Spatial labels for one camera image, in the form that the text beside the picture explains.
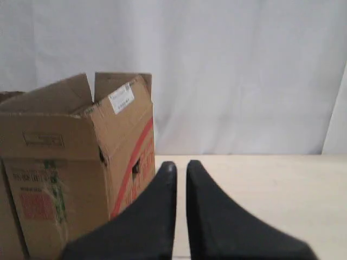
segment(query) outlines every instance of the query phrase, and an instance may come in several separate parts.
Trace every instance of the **cardboard box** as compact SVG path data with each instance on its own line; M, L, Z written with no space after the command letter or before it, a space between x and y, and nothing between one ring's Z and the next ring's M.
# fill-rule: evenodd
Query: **cardboard box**
M0 103L20 92L1 92ZM5 170L0 160L0 259L24 259L25 245Z
M54 259L155 174L151 75L80 74L0 105L0 156L31 257Z

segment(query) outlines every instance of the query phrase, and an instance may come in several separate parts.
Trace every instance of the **white backdrop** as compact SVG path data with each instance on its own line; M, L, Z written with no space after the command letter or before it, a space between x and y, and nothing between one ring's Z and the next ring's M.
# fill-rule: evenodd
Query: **white backdrop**
M346 0L0 0L0 90L151 72L158 154L321 153L346 60Z

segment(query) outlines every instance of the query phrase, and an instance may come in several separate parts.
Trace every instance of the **green printed label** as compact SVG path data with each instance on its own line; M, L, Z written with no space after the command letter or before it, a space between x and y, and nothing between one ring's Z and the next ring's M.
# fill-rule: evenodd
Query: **green printed label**
M65 202L63 197L63 192L59 183L58 171L56 170L56 165L54 160L44 161L45 169L50 171L50 188L54 197L54 206L56 209L56 220L61 224L63 221L67 220Z

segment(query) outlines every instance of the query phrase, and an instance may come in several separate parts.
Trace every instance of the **red stripe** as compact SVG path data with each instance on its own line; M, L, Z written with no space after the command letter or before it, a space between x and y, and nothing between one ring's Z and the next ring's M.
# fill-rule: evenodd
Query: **red stripe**
M136 145L135 145L135 148L131 154L129 163L126 167L125 175L124 175L123 180L121 182L121 187L120 187L120 190L118 192L117 200L115 201L114 209L111 213L111 218L114 218L119 213L120 205L121 205L121 202L123 201L124 194L126 192L126 185L127 185L129 178L131 176L132 167L135 164L136 159L139 155L140 149L142 147L142 144L143 144L148 132L152 129L152 127L153 127L153 118L151 118L146 123L139 139L136 142Z

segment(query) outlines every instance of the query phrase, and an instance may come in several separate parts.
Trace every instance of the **table surface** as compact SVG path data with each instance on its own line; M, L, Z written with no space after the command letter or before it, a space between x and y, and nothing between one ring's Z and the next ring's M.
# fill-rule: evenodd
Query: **table surface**
M266 223L308 242L322 260L347 259L347 155L156 156L178 170L174 259L189 258L185 172L202 162L219 186Z

